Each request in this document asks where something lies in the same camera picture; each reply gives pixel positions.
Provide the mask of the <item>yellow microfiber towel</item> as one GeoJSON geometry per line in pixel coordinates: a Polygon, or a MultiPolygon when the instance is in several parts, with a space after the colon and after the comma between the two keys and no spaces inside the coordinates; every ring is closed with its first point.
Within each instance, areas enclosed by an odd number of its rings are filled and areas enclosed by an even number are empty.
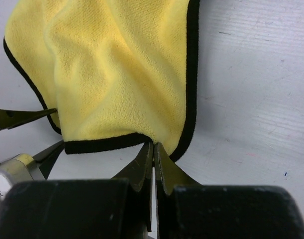
{"type": "Polygon", "coordinates": [[[196,125],[197,0],[20,0],[3,47],[67,154],[161,143],[173,161],[196,125]]]}

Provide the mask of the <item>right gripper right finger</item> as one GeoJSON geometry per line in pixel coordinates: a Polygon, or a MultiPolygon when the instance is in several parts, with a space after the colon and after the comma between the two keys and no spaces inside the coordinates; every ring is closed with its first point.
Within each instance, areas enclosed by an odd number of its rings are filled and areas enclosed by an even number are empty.
{"type": "Polygon", "coordinates": [[[304,220],[283,188],[202,185],[154,146],[161,239],[304,239],[304,220]]]}

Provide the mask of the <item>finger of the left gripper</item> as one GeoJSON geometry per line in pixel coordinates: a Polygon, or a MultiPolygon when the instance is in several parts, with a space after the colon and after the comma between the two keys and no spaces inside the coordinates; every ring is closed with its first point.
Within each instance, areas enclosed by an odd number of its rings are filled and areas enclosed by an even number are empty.
{"type": "Polygon", "coordinates": [[[48,179],[55,162],[64,150],[64,144],[64,141],[61,140],[33,156],[44,179],[48,179]]]}
{"type": "Polygon", "coordinates": [[[56,112],[56,109],[46,109],[41,111],[14,111],[0,109],[0,131],[27,124],[40,118],[50,116],[56,112]]]}

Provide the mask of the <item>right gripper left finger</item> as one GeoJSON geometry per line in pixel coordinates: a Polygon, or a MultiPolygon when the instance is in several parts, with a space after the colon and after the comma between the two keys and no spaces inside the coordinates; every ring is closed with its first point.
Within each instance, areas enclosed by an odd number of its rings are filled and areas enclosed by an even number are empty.
{"type": "Polygon", "coordinates": [[[153,143],[111,179],[15,184],[0,206],[0,239],[145,239],[151,231],[153,143]]]}

